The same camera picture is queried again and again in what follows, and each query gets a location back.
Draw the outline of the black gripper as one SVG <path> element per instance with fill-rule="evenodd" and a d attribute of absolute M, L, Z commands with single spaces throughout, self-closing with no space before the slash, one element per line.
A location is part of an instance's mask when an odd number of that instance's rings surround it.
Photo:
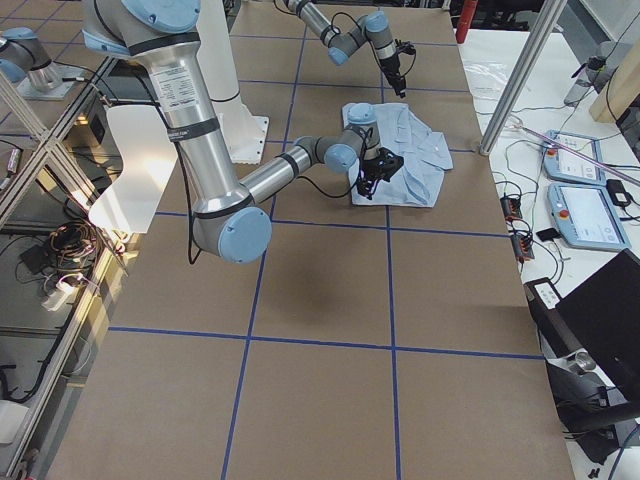
<path fill-rule="evenodd" d="M 400 73 L 399 55 L 393 53 L 387 58 L 379 58 L 378 62 L 387 83 L 399 98 L 404 99 L 406 97 L 406 79 Z"/>
<path fill-rule="evenodd" d="M 381 181 L 389 182 L 395 173 L 404 165 L 404 158 L 387 148 L 380 148 L 378 154 L 371 159 L 364 159 L 359 164 L 356 181 L 357 193 L 372 200 Z"/>

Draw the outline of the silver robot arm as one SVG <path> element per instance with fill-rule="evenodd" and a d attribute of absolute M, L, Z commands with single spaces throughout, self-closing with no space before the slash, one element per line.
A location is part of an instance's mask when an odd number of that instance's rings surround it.
<path fill-rule="evenodd" d="M 400 56 L 415 57 L 416 50 L 411 42 L 394 38 L 384 11 L 377 10 L 358 19 L 346 12 L 337 12 L 328 19 L 312 1 L 284 1 L 283 4 L 318 36 L 335 65 L 345 64 L 368 44 L 387 83 L 398 97 L 405 97 L 406 73 L 401 72 Z"/>
<path fill-rule="evenodd" d="M 371 105 L 359 103 L 340 135 L 301 137 L 289 151 L 238 178 L 197 60 L 200 2 L 86 1 L 83 10 L 89 49 L 132 59 L 149 75 L 168 138 L 187 163 L 185 181 L 195 188 L 189 231 L 201 250 L 233 263 L 260 258 L 272 225 L 258 203 L 318 163 L 336 173 L 356 166 L 353 187 L 365 198 L 404 165 L 402 156 L 381 145 Z"/>

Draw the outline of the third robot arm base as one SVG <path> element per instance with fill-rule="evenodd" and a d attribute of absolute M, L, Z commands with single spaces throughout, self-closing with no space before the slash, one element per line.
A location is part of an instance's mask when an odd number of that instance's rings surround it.
<path fill-rule="evenodd" d="M 1 72 L 23 98 L 31 100 L 62 100 L 75 83 L 84 79 L 81 67 L 54 62 L 27 27 L 1 32 Z"/>

